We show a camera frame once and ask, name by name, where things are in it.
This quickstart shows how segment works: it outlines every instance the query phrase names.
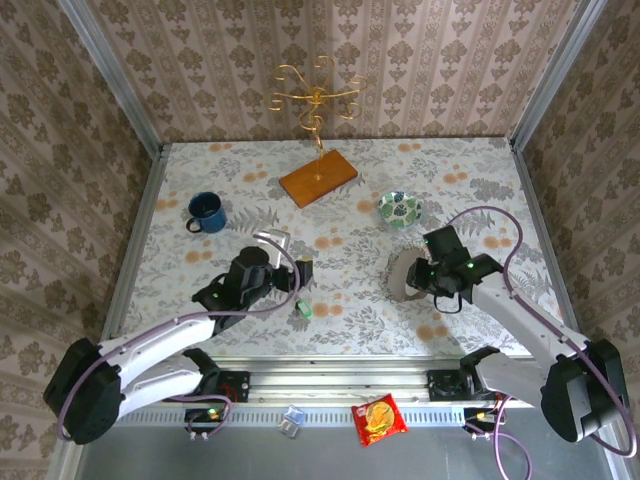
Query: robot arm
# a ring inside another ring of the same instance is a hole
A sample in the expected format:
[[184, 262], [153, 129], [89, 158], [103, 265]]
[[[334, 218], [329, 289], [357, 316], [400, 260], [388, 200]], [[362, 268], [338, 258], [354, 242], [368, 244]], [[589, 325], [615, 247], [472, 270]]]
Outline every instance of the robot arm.
[[[576, 442], [614, 421], [619, 413], [592, 372], [567, 344], [578, 346], [612, 385], [628, 408], [620, 354], [606, 340], [592, 343], [549, 315], [518, 289], [506, 285], [503, 267], [488, 255], [471, 258], [455, 230], [447, 226], [424, 235], [432, 263], [419, 258], [409, 269], [407, 284], [434, 298], [456, 294], [500, 322], [534, 357], [536, 364], [512, 360], [484, 347], [460, 361], [451, 392], [467, 399], [502, 392], [540, 408], [551, 427]], [[562, 332], [558, 337], [530, 309]]]
[[[261, 241], [286, 251], [288, 234], [271, 231], [266, 238]], [[275, 258], [279, 266], [279, 252]], [[56, 416], [62, 413], [70, 438], [85, 444], [137, 408], [201, 392], [203, 386], [215, 383], [220, 373], [211, 359], [199, 349], [168, 357], [232, 327], [244, 318], [235, 312], [247, 311], [274, 288], [291, 292], [296, 273], [299, 287], [304, 287], [313, 275], [312, 262], [296, 261], [294, 268], [297, 272], [274, 267], [274, 252], [269, 248], [242, 249], [226, 274], [193, 295], [192, 300], [206, 312], [158, 322], [98, 345], [87, 338], [71, 345], [45, 389], [46, 404]]]

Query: wooden board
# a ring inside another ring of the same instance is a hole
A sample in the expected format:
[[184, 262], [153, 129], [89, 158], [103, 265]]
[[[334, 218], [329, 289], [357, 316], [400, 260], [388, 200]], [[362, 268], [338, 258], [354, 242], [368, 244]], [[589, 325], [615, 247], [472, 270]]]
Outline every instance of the wooden board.
[[337, 150], [331, 150], [320, 159], [319, 180], [316, 173], [314, 160], [280, 179], [280, 185], [300, 208], [315, 202], [358, 175], [356, 169]]

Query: damask wallpaper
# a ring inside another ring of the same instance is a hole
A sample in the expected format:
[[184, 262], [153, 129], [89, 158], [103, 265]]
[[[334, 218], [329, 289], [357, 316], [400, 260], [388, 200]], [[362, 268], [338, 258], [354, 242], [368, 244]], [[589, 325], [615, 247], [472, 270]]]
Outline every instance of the damask wallpaper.
[[0, 479], [44, 478], [41, 395], [96, 339], [150, 161], [55, 1], [0, 0]]
[[163, 142], [285, 139], [301, 105], [265, 108], [280, 63], [355, 73], [364, 114], [327, 137], [504, 136], [575, 0], [89, 0]]
[[636, 411], [639, 107], [640, 2], [610, 0], [524, 152], [578, 320], [620, 349]]

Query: small bowl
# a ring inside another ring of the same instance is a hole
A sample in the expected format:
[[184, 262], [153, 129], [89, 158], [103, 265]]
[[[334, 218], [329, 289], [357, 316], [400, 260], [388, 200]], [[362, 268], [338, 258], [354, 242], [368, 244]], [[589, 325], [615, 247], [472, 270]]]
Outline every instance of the small bowl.
[[378, 213], [387, 225], [407, 228], [420, 222], [422, 204], [409, 193], [389, 192], [378, 201]]

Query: snack bag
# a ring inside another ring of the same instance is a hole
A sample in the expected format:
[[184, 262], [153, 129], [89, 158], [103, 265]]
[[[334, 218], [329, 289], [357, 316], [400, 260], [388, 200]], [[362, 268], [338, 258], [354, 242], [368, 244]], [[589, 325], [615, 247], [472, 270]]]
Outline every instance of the snack bag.
[[372, 443], [394, 433], [408, 432], [407, 424], [391, 394], [375, 402], [359, 407], [351, 407], [360, 443], [368, 447]]

